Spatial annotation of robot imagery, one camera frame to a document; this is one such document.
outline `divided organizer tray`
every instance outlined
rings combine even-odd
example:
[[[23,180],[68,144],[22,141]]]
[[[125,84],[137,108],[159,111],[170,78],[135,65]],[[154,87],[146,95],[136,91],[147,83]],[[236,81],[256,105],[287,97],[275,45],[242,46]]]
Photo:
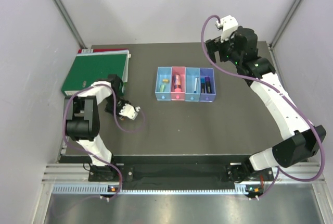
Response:
[[[201,79],[208,78],[210,87],[207,88],[205,82],[202,88]],[[214,69],[158,67],[155,95],[159,101],[213,102],[216,96]]]

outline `green book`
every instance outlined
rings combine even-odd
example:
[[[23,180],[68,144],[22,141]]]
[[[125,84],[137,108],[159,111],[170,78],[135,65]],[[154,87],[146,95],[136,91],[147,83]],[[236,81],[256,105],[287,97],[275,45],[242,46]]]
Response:
[[[78,54],[61,91],[65,95],[72,95],[97,80],[107,79],[109,74],[117,74],[125,86],[128,80],[129,58],[129,51]]]

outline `white wall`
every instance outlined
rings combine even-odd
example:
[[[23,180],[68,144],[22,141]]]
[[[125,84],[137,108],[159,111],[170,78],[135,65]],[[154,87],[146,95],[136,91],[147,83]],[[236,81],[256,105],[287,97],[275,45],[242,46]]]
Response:
[[[275,52],[296,105],[315,125],[326,128],[324,175],[333,195],[332,18],[332,0],[304,0]]]
[[[30,223],[79,48],[52,0],[0,0],[0,222]]]
[[[211,14],[229,14],[273,39],[293,0],[62,0],[87,45],[199,42]],[[207,36],[217,36],[216,28]]]

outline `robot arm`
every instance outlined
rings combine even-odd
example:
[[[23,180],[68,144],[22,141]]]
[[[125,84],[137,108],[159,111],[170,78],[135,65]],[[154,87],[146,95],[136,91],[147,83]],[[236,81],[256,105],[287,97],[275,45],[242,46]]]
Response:
[[[116,112],[113,112],[112,91],[101,84],[112,87],[116,94]],[[79,143],[86,151],[98,156],[100,159],[111,162],[112,153],[105,147],[99,135],[98,104],[107,99],[106,111],[119,117],[128,117],[135,120],[140,107],[133,107],[129,101],[118,97],[122,88],[122,81],[116,75],[109,76],[106,81],[97,81],[92,89],[80,93],[70,105],[66,120],[66,135]],[[65,97],[65,106],[71,96]],[[89,155],[94,166],[105,166],[94,155]]]
[[[283,141],[274,147],[251,155],[242,168],[245,174],[251,175],[269,167],[289,167],[295,163],[314,156],[318,144],[310,127],[291,106],[281,97],[288,93],[283,89],[272,64],[258,56],[258,37],[252,29],[238,26],[232,16],[221,18],[216,22],[217,28],[223,29],[222,35],[206,41],[210,59],[216,63],[215,52],[219,52],[220,61],[231,61],[237,73],[265,81],[280,90],[276,93],[262,83],[246,80],[247,85],[259,96],[276,121]],[[326,136],[323,126],[315,127],[321,141]]]

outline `blue bin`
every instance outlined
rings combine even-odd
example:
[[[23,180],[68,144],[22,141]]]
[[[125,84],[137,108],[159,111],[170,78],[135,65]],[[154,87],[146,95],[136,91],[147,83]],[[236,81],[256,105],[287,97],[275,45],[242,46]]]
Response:
[[[213,102],[216,97],[216,90],[215,90],[215,77],[214,77],[214,69],[212,68],[200,68],[200,79],[204,79],[205,77],[209,77],[210,85],[212,93],[205,93],[200,94],[200,102]]]
[[[168,83],[163,83],[163,79],[168,79]],[[164,85],[163,92],[160,92],[161,86]],[[155,95],[159,101],[170,101],[171,100],[171,67],[158,67]]]
[[[198,78],[198,82],[197,82],[197,87],[195,88],[196,77]],[[200,68],[186,68],[185,101],[198,102],[199,99],[200,99]]]

